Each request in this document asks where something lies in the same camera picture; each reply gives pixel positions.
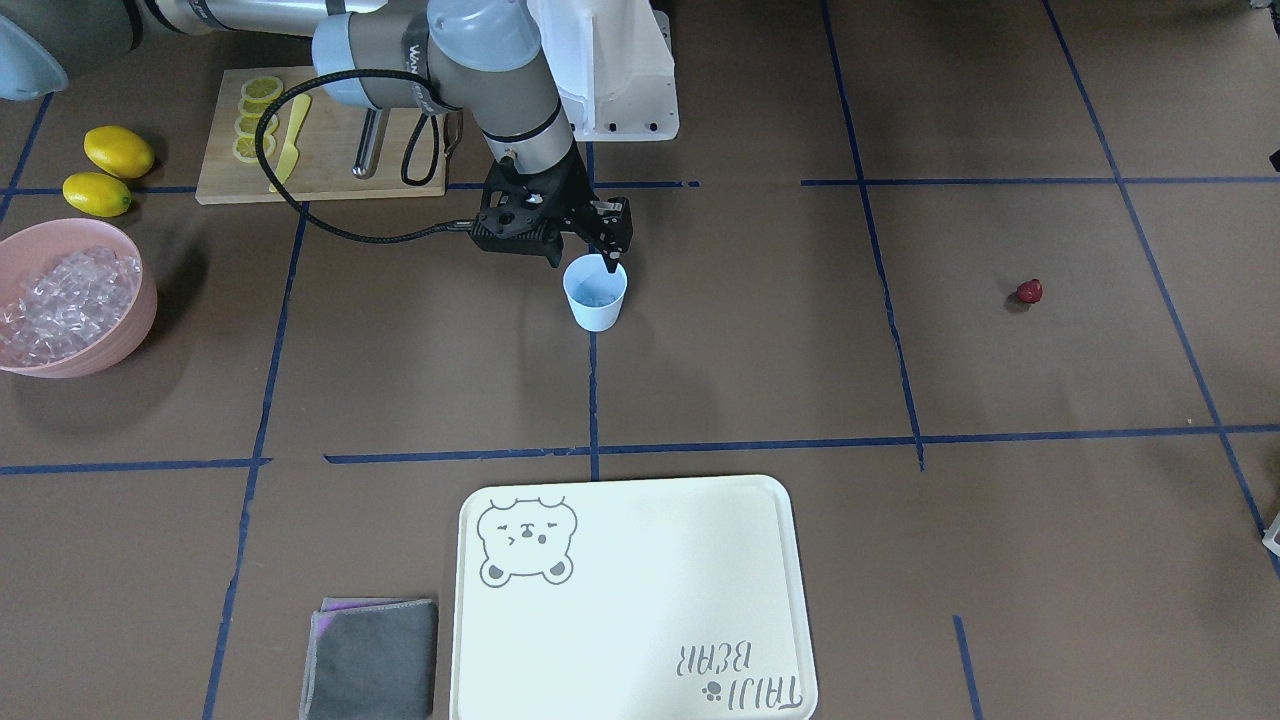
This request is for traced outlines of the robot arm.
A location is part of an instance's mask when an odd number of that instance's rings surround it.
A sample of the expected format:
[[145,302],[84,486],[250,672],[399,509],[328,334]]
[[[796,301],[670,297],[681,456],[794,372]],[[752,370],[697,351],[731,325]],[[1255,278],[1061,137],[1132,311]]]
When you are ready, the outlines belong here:
[[602,200],[524,1],[5,1],[3,97],[27,101],[160,33],[306,37],[315,79],[338,102],[376,114],[413,109],[421,124],[468,111],[494,161],[472,219],[422,229],[466,233],[484,251],[561,264],[571,232],[616,272],[628,251],[628,201]]

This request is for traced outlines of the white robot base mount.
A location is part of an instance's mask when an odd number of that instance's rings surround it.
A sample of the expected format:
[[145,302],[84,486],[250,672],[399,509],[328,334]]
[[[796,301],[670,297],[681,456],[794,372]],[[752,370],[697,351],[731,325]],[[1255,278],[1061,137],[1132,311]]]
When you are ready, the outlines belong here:
[[669,18],[649,1],[530,1],[579,142],[664,142],[680,131]]

